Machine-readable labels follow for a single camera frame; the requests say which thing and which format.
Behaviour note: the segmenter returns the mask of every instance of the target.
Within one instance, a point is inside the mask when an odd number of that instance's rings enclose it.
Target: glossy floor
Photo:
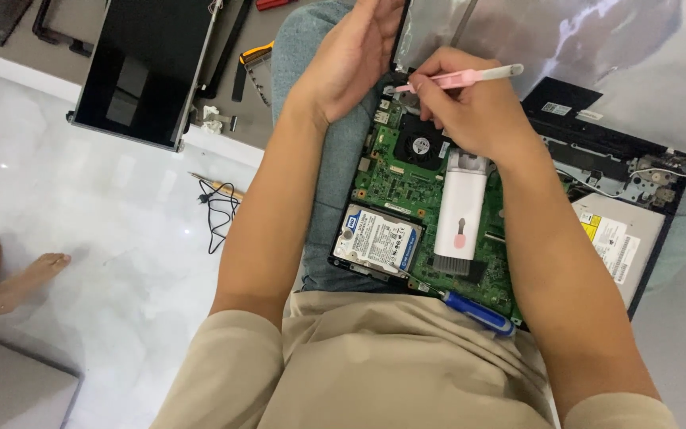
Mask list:
[[[0,316],[0,337],[85,375],[69,429],[147,427],[216,290],[220,254],[187,172],[245,190],[255,170],[73,127],[73,107],[0,79],[3,274],[73,256]]]

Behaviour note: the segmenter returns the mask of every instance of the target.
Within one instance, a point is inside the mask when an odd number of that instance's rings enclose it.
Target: blue screwdriver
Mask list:
[[[440,291],[433,286],[428,285],[426,282],[415,278],[404,269],[401,269],[396,265],[392,264],[391,267],[398,269],[402,274],[414,278],[414,280],[418,282],[418,290],[425,292],[425,289],[429,289],[436,292],[438,296],[441,297],[443,303],[447,305],[447,307],[459,311],[463,315],[480,323],[487,329],[493,330],[501,336],[511,336],[515,332],[515,325],[512,324],[510,319],[502,316],[500,313],[490,310],[489,308],[486,308],[477,302],[473,302],[456,292]]]

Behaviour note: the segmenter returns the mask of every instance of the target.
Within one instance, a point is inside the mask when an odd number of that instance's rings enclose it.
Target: cooling fan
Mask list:
[[[414,114],[404,114],[393,155],[396,160],[435,171],[441,168],[450,142],[440,130],[435,129],[433,122],[423,122]]]

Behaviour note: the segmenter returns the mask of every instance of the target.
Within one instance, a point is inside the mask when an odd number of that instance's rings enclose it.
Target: green circuit board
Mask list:
[[[399,118],[403,108],[392,102],[384,112],[389,115],[386,124],[377,124],[367,138],[364,158],[369,160],[369,165],[357,171],[351,199],[401,213],[424,226],[409,270],[414,278],[439,290],[458,292],[520,325],[523,317],[512,294],[504,243],[505,224],[499,173],[491,165],[483,200],[475,253],[475,261],[485,264],[482,277],[477,281],[477,278],[436,271],[432,267],[433,247],[448,157],[437,171],[397,160],[394,148],[399,138]],[[410,288],[417,286],[413,281],[409,282]]]

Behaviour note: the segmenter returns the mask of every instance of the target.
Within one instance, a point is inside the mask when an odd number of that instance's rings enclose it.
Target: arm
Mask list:
[[[463,149],[499,168],[515,299],[547,365],[560,419],[600,393],[659,398],[618,288],[579,224],[509,80],[481,82],[452,99],[425,77],[499,65],[441,48],[415,72],[412,83],[419,87],[423,119],[434,117]]]
[[[210,313],[244,310],[277,328],[311,216],[327,127],[386,71],[403,0],[359,0],[291,89],[224,243]]]

